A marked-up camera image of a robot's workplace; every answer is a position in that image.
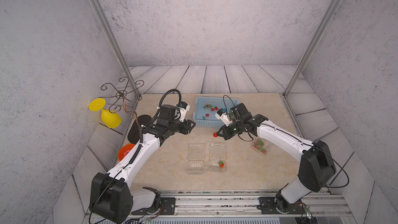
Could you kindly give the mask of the light blue perforated basket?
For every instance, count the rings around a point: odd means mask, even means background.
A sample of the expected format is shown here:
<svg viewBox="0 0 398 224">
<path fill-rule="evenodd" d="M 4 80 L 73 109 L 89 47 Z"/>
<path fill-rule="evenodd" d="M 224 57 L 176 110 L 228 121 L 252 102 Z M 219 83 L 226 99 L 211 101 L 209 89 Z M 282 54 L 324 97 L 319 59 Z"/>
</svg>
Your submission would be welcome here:
<svg viewBox="0 0 398 224">
<path fill-rule="evenodd" d="M 228 118 L 234 122 L 236 118 L 231 108 L 237 106 L 239 101 L 228 97 L 199 96 L 195 103 L 196 109 L 193 119 L 196 125 L 199 127 L 220 128 L 224 125 L 224 122 L 216 117 L 217 112 L 219 110 L 222 113 L 227 112 Z"/>
</svg>

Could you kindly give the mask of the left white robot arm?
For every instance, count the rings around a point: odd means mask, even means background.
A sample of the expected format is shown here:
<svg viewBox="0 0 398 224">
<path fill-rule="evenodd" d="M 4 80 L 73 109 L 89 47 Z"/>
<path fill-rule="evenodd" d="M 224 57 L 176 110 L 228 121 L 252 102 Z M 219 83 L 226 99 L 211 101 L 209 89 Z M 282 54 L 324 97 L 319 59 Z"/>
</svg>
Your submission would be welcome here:
<svg viewBox="0 0 398 224">
<path fill-rule="evenodd" d="M 189 134 L 195 127 L 185 115 L 189 105 L 162 105 L 157 115 L 139 130 L 138 142 L 107 173 L 97 173 L 92 180 L 89 210 L 116 224 L 123 223 L 131 212 L 161 210 L 160 192 L 150 187 L 130 191 L 130 186 L 151 155 L 175 133 Z"/>
</svg>

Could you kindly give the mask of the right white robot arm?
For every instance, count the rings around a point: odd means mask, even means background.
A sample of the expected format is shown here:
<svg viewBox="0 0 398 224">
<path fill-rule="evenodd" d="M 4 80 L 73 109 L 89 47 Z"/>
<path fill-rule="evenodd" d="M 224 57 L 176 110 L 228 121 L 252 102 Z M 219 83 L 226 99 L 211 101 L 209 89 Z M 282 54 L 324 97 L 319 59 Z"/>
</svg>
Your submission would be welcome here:
<svg viewBox="0 0 398 224">
<path fill-rule="evenodd" d="M 325 142 L 306 140 L 282 129 L 263 115 L 253 116 L 243 103 L 233 106 L 230 112 L 233 118 L 226 109 L 217 110 L 215 117 L 224 123 L 217 132 L 218 136 L 229 140 L 248 133 L 250 137 L 273 143 L 300 163 L 297 178 L 276 194 L 274 202 L 279 213 L 288 214 L 304 196 L 319 192 L 335 175 L 339 164 L 332 158 Z"/>
</svg>

